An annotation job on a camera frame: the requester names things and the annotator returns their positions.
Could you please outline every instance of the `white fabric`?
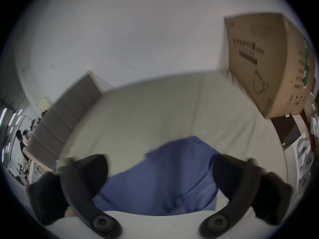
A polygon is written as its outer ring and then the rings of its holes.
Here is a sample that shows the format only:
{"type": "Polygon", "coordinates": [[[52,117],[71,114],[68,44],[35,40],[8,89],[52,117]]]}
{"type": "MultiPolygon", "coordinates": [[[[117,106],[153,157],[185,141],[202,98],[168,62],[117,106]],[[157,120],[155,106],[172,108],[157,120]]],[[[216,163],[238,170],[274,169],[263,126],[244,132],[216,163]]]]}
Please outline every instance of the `white fabric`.
{"type": "MultiPolygon", "coordinates": [[[[106,154],[109,175],[130,169],[144,154],[195,135],[218,152],[255,158],[287,181],[283,149],[270,120],[218,72],[143,82],[106,93],[86,114],[60,156],[81,159],[106,154]]],[[[227,204],[219,194],[217,210],[227,204]]]]}

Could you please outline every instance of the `cardboard box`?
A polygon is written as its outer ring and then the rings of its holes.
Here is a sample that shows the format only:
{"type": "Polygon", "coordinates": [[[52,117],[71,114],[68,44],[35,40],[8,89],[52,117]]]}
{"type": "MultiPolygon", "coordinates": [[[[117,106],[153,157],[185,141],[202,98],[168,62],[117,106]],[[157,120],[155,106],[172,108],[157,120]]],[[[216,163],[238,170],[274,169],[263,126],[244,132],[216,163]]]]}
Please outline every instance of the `cardboard box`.
{"type": "Polygon", "coordinates": [[[313,49],[282,14],[225,19],[229,69],[266,119],[301,113],[314,81],[313,49]]]}
{"type": "Polygon", "coordinates": [[[305,115],[307,117],[307,123],[309,124],[311,117],[313,117],[314,114],[318,114],[318,106],[314,100],[314,96],[312,93],[310,93],[310,96],[303,110],[305,111],[305,115]]]}

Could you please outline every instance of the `gray panel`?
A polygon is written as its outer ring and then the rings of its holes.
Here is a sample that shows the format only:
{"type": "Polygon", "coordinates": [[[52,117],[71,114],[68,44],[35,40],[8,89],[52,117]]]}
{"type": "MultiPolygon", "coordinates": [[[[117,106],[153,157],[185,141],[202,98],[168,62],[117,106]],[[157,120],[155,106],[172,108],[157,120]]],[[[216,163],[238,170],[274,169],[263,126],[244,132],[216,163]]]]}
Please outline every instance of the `gray panel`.
{"type": "Polygon", "coordinates": [[[50,152],[59,156],[64,143],[59,140],[50,130],[43,124],[38,125],[33,137],[40,141],[50,152]]]}
{"type": "Polygon", "coordinates": [[[55,160],[58,156],[50,152],[41,142],[36,138],[32,138],[32,143],[27,147],[28,151],[39,161],[41,161],[48,168],[54,170],[55,160]]]}
{"type": "Polygon", "coordinates": [[[59,118],[67,124],[69,128],[72,130],[76,127],[79,122],[79,119],[75,116],[75,114],[70,110],[69,107],[66,106],[63,99],[58,100],[53,107],[51,108],[54,113],[56,113],[59,118]]]}
{"type": "Polygon", "coordinates": [[[66,143],[67,138],[72,132],[72,130],[66,125],[66,123],[63,122],[52,109],[50,109],[46,113],[45,117],[41,120],[40,125],[42,123],[45,124],[45,126],[49,128],[51,132],[64,143],[66,143]]]}
{"type": "Polygon", "coordinates": [[[72,112],[81,119],[87,111],[74,88],[70,89],[63,97],[65,104],[72,110],[72,112]]]}

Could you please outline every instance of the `blue cloth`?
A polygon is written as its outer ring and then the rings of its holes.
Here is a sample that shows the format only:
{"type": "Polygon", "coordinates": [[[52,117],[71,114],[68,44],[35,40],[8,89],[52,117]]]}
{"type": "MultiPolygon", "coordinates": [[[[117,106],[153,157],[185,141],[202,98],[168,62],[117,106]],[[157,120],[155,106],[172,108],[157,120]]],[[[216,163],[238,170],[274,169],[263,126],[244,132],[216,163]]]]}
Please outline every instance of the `blue cloth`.
{"type": "Polygon", "coordinates": [[[140,164],[109,177],[93,202],[101,211],[154,216],[214,210],[217,155],[194,136],[169,142],[147,153],[140,164]]]}

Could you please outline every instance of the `ceiling light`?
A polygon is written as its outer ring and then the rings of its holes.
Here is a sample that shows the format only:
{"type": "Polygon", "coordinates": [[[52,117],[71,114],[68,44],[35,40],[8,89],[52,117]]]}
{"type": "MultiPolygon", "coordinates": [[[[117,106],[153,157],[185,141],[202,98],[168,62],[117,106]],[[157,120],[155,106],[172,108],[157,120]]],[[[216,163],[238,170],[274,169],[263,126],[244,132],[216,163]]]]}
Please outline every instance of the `ceiling light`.
{"type": "Polygon", "coordinates": [[[10,125],[11,125],[11,123],[12,123],[12,121],[13,121],[14,116],[16,116],[16,113],[12,114],[12,117],[11,117],[11,119],[10,119],[10,121],[9,121],[9,125],[8,125],[8,126],[10,126],[10,125]]]}
{"type": "Polygon", "coordinates": [[[3,109],[3,111],[2,111],[2,114],[1,114],[1,117],[0,117],[0,125],[2,123],[2,119],[4,117],[4,114],[5,114],[6,110],[7,110],[7,108],[3,109]]]}
{"type": "Polygon", "coordinates": [[[17,122],[16,122],[16,125],[18,125],[19,120],[21,119],[21,117],[22,117],[22,116],[19,116],[19,118],[18,118],[18,120],[17,120],[17,122]]]}

